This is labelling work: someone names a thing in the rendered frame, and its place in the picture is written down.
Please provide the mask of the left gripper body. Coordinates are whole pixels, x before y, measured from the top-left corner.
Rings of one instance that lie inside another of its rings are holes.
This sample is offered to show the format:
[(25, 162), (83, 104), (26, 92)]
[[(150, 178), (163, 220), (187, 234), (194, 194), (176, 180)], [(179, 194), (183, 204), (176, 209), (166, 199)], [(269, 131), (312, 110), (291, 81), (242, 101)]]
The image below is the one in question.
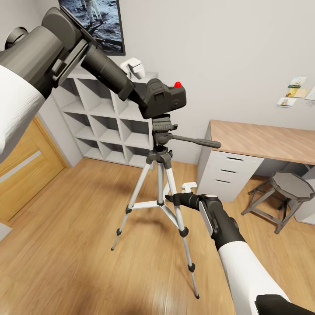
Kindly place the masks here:
[(123, 101), (129, 97), (135, 88), (127, 74), (111, 58), (107, 59), (104, 68), (96, 78)]

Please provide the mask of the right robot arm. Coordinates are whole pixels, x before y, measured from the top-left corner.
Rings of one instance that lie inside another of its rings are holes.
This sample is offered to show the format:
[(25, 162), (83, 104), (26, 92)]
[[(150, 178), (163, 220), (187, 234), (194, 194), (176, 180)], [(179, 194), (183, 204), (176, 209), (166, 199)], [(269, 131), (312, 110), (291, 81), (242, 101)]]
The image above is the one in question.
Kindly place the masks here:
[(208, 232), (215, 240), (236, 315), (315, 315), (290, 302), (250, 249), (238, 223), (223, 209), (218, 196), (193, 194), (196, 182), (181, 185), (182, 192), (165, 198), (175, 206), (200, 211)]

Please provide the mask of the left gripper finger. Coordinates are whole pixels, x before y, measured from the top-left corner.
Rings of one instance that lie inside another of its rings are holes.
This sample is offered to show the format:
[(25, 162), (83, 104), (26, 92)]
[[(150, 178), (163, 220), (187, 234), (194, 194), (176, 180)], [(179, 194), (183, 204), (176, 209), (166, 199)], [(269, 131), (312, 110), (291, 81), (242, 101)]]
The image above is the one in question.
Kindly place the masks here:
[(147, 108), (146, 102), (140, 97), (140, 95), (135, 90), (132, 91), (128, 98), (133, 102), (137, 103), (138, 105)]

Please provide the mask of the digital camera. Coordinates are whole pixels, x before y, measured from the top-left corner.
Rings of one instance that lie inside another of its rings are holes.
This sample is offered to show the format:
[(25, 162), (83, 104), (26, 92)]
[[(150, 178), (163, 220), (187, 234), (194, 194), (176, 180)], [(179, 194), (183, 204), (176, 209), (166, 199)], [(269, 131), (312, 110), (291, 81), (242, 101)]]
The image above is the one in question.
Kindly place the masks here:
[(157, 78), (152, 78), (146, 85), (146, 93), (141, 98), (147, 108), (138, 105), (144, 119), (167, 114), (186, 105), (186, 91), (181, 82), (169, 87)]

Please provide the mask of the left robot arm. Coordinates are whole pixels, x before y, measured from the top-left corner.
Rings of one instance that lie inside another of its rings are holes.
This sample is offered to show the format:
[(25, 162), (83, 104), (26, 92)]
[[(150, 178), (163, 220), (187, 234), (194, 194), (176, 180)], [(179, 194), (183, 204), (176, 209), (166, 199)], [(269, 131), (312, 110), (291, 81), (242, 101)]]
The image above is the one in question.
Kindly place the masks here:
[[(119, 67), (97, 47), (82, 23), (63, 5), (60, 8), (50, 8), (42, 25), (31, 32), (22, 26), (15, 28), (0, 52), (0, 164), (14, 150), (52, 88), (59, 87), (83, 57), (81, 68), (121, 100), (129, 98), (147, 108), (131, 81), (132, 74), (139, 80), (145, 78), (140, 61), (132, 58)], [(92, 41), (89, 50), (85, 36)]]

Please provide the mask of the camera tripod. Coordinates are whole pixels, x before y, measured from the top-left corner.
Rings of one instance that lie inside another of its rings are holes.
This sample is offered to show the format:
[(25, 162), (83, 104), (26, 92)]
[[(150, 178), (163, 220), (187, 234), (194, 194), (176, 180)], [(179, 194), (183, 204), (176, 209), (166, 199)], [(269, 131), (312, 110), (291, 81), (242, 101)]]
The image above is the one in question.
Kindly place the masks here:
[[(189, 254), (189, 248), (186, 240), (186, 236), (189, 233), (189, 229), (184, 226), (183, 219), (182, 219), (182, 213), (180, 206), (175, 206), (175, 213), (174, 215), (172, 211), (169, 209), (169, 207), (165, 204), (165, 196), (168, 195), (168, 192), (171, 192), (171, 196), (173, 194), (176, 194), (176, 186), (175, 181), (173, 177), (172, 172), (172, 166), (171, 166), (171, 158), (173, 157), (172, 150), (168, 152), (168, 147), (164, 147), (165, 144), (168, 143), (171, 139), (177, 139), (177, 140), (183, 140), (188, 142), (194, 142), (197, 145), (206, 146), (206, 147), (212, 147), (212, 148), (220, 148), (221, 143), (218, 141), (213, 140), (205, 140), (205, 139), (193, 139), (193, 138), (187, 138), (183, 136), (173, 135), (172, 133), (169, 133), (168, 131), (176, 130), (178, 128), (178, 124), (172, 125), (170, 120), (171, 115), (170, 114), (162, 114), (155, 117), (152, 117), (152, 124), (153, 124), (153, 130), (152, 130), (152, 136), (153, 136), (153, 143), (154, 148), (153, 150), (149, 151), (145, 166), (142, 170), (142, 173), (140, 175), (140, 178), (138, 180), (137, 186), (133, 192), (133, 196), (130, 200), (130, 203), (126, 207), (126, 215), (124, 217), (124, 220), (121, 224), (121, 227), (117, 229), (117, 238), (115, 240), (115, 243), (111, 250), (114, 250), (114, 247), (116, 245), (116, 242), (118, 241), (119, 235), (122, 233), (122, 229), (124, 227), (124, 224), (127, 220), (127, 217), (129, 213), (132, 212), (134, 209), (142, 209), (142, 208), (152, 208), (152, 207), (160, 207), (164, 213), (171, 219), (171, 221), (175, 224), (175, 226), (178, 228), (180, 235), (182, 236), (187, 260), (188, 260), (188, 268), (191, 273), (196, 298), (199, 299), (199, 295), (196, 288), (196, 282), (194, 277), (194, 270), (195, 270), (195, 263), (191, 262), (190, 254)], [(142, 183), (147, 175), (147, 172), (149, 170), (149, 167), (151, 166), (152, 162), (156, 160), (157, 162), (157, 182), (158, 182), (158, 200), (157, 201), (151, 201), (151, 202), (143, 202), (143, 203), (134, 203), (135, 199), (139, 193), (139, 190), (142, 186)], [(164, 169), (166, 171), (168, 183), (163, 189), (164, 185)]]

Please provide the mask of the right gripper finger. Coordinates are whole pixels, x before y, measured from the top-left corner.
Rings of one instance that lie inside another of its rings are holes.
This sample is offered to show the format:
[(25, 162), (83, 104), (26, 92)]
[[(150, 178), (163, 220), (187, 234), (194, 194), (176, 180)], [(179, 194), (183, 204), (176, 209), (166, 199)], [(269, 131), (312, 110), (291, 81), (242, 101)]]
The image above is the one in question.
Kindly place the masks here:
[(173, 202), (173, 196), (167, 195), (167, 196), (165, 196), (165, 198), (166, 198), (167, 200), (169, 200), (171, 203)]

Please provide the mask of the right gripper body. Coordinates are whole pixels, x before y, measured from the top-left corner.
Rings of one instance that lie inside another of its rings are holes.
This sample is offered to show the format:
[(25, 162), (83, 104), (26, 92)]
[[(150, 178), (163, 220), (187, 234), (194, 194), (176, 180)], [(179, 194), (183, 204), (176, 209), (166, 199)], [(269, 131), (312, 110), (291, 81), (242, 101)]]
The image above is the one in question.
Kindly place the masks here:
[(190, 193), (177, 193), (173, 194), (173, 203), (175, 206), (186, 206), (190, 207), (190, 198), (196, 194), (193, 194), (193, 192)]

